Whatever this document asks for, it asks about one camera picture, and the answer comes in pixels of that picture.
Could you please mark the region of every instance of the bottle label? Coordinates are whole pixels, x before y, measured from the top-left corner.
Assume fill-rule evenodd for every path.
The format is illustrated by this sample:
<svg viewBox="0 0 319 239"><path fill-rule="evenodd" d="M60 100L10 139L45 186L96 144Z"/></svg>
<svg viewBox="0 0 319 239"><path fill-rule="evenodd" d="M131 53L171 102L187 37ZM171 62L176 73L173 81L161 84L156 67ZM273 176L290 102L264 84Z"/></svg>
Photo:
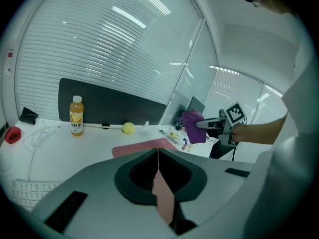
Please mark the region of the bottle label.
<svg viewBox="0 0 319 239"><path fill-rule="evenodd" d="M70 112L70 123L72 133L81 133L83 131L83 113Z"/></svg>

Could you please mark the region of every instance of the keyboard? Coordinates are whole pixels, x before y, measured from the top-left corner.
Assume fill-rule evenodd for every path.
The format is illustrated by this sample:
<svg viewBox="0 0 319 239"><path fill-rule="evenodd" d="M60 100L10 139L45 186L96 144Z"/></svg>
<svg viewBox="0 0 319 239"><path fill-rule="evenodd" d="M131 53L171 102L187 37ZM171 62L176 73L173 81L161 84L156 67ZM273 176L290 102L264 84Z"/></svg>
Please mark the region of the keyboard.
<svg viewBox="0 0 319 239"><path fill-rule="evenodd" d="M12 183L12 201L31 212L33 207L50 191L59 186L62 181L26 181L18 179Z"/></svg>

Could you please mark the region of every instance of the white table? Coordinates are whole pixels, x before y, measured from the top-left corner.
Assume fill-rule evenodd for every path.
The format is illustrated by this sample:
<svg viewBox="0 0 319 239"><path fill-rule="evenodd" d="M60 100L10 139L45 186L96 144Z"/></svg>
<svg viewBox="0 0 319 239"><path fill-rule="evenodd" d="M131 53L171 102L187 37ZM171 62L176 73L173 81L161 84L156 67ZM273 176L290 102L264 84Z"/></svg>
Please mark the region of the white table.
<svg viewBox="0 0 319 239"><path fill-rule="evenodd" d="M112 159L114 147L163 138L159 129L166 133L170 129L168 125L138 126L134 134L127 135L120 129L85 127L83 135L75 137L71 134L68 122L48 119L37 119L35 125L18 122L16 126L22 131L21 139L11 145L4 142L0 148L0 181L8 197L11 196L13 180L27 179L32 153L26 149L23 141L36 130L43 128L43 122L47 126L60 128L51 128L51 131L56 132L36 152L31 180L65 181L91 164ZM182 139L185 137L180 132L179 135ZM182 150L182 144L171 143L179 151L209 157L214 139L193 146L190 152Z"/></svg>

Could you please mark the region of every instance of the purple cloth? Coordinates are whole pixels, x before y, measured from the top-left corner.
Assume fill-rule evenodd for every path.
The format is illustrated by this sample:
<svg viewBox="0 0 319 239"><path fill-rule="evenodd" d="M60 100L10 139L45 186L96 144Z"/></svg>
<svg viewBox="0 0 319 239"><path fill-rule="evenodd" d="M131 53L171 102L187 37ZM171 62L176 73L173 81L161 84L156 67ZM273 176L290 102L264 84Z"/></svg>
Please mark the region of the purple cloth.
<svg viewBox="0 0 319 239"><path fill-rule="evenodd" d="M184 112L183 115L184 126L189 138L189 142L195 143L205 143L206 142L206 129L197 128L195 126L196 122L204 121L203 115L197 111L192 110L190 112Z"/></svg>

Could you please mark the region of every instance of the juice bottle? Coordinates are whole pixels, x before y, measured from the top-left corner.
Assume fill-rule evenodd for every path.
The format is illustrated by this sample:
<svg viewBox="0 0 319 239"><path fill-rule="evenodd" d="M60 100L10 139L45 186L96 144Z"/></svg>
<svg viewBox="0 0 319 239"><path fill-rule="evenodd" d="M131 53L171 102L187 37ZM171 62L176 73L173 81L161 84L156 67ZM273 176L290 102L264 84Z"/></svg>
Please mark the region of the juice bottle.
<svg viewBox="0 0 319 239"><path fill-rule="evenodd" d="M70 104L71 133L74 136L80 136L83 134L84 106L81 102L82 97L74 96L73 102Z"/></svg>

